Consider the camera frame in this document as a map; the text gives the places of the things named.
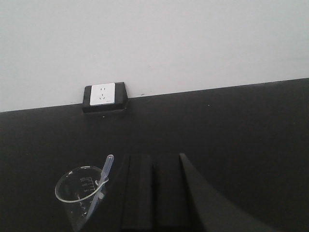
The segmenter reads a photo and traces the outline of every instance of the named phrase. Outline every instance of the black table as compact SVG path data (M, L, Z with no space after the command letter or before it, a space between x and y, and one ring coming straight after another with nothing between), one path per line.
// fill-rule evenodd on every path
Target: black table
M0 113L0 231L70 231L54 196L68 170L180 152L254 217L309 231L309 79Z

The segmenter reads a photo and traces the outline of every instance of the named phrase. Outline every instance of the white wall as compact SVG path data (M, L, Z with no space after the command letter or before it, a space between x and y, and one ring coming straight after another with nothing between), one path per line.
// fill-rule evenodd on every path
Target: white wall
M309 77L308 0L1 0L0 111Z

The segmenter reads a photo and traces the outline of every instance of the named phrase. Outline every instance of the white outlet faceplate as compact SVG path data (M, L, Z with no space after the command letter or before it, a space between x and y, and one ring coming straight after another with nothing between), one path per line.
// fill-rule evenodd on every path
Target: white outlet faceplate
M91 87L90 105L115 103L115 83L94 85Z

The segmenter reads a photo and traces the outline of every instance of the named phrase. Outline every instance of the black surface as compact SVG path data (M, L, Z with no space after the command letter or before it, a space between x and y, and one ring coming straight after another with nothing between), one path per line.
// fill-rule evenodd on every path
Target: black surface
M196 217L196 232L279 232L239 209L216 191L192 165L185 154L180 154L183 175L190 198L191 212Z
M125 109L128 98L124 82L115 83L115 102L111 104L90 105L91 87L92 86L86 86L84 90L84 99L83 99L84 113Z
M309 231L309 79L130 99L117 113L7 112L0 127L0 231L69 231L54 196L68 170L179 152L258 220Z
M121 231L153 230L152 162L149 155L131 155Z
M191 231L179 154L155 156L156 226L159 231Z

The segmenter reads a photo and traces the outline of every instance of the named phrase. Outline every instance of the power outlet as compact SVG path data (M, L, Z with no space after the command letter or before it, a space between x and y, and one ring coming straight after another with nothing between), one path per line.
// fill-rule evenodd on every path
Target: power outlet
M124 82L86 86L83 112L124 110L128 102Z
M90 105L115 103L115 83L94 85L91 87Z

